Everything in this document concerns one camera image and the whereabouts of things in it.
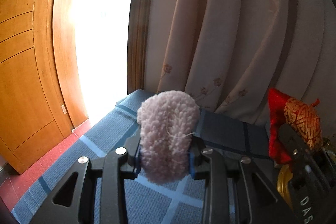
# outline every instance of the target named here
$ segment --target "floor tile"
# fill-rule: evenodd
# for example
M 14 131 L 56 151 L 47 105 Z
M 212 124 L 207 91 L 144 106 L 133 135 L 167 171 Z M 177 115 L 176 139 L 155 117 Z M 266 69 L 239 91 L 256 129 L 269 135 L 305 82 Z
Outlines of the floor tile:
M 47 170 L 76 140 L 78 140 L 78 137 L 72 133 L 40 158 L 39 161 L 44 170 Z
M 6 204 L 7 208 L 11 211 L 15 204 L 18 202 L 17 195 L 13 189 L 10 179 L 6 179 L 0 186 L 0 197 Z
M 92 125 L 90 123 L 90 119 L 87 119 L 84 123 L 82 123 L 80 126 L 76 127 L 73 130 L 73 133 L 78 136 L 81 137 L 83 136 L 89 129 L 91 129 Z
M 39 161 L 35 162 L 23 174 L 10 176 L 11 183 L 17 197 L 20 199 L 28 188 L 44 173 L 44 168 Z

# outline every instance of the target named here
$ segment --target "beige curtain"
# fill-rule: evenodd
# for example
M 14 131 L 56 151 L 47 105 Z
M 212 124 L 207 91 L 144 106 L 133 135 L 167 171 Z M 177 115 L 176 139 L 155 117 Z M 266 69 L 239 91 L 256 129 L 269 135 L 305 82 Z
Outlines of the beige curtain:
M 319 98 L 322 129 L 336 132 L 331 0 L 174 0 L 173 7 L 159 42 L 158 92 L 183 90 L 209 111 L 264 125 L 273 86 L 306 103 Z

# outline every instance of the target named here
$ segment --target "sunlight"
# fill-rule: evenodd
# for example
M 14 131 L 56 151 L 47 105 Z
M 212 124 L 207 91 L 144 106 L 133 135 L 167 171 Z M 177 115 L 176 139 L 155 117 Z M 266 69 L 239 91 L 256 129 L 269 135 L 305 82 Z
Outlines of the sunlight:
M 130 1 L 73 0 L 78 73 L 92 125 L 127 96 Z

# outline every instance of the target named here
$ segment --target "yellow plastic object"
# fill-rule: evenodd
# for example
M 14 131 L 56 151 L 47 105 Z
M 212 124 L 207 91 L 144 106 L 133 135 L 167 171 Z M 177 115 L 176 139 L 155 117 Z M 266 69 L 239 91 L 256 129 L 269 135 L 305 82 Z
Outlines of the yellow plastic object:
M 277 190 L 291 209 L 293 209 L 293 205 L 292 205 L 292 199 L 291 199 L 291 196 L 288 190 L 288 182 L 292 179 L 292 177 L 293 177 L 293 174 L 291 173 L 289 169 L 289 165 L 288 164 L 283 165 L 280 169 L 279 176 L 278 176 Z

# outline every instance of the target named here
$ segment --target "fuzzy fabric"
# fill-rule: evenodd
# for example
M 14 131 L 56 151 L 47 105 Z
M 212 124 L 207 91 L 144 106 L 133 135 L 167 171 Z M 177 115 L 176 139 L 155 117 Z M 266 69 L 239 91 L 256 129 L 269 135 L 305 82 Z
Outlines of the fuzzy fabric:
M 188 174 L 191 135 L 186 135 L 199 115 L 194 99 L 182 91 L 162 92 L 142 103 L 137 121 L 141 125 L 141 166 L 148 180 L 163 184 Z

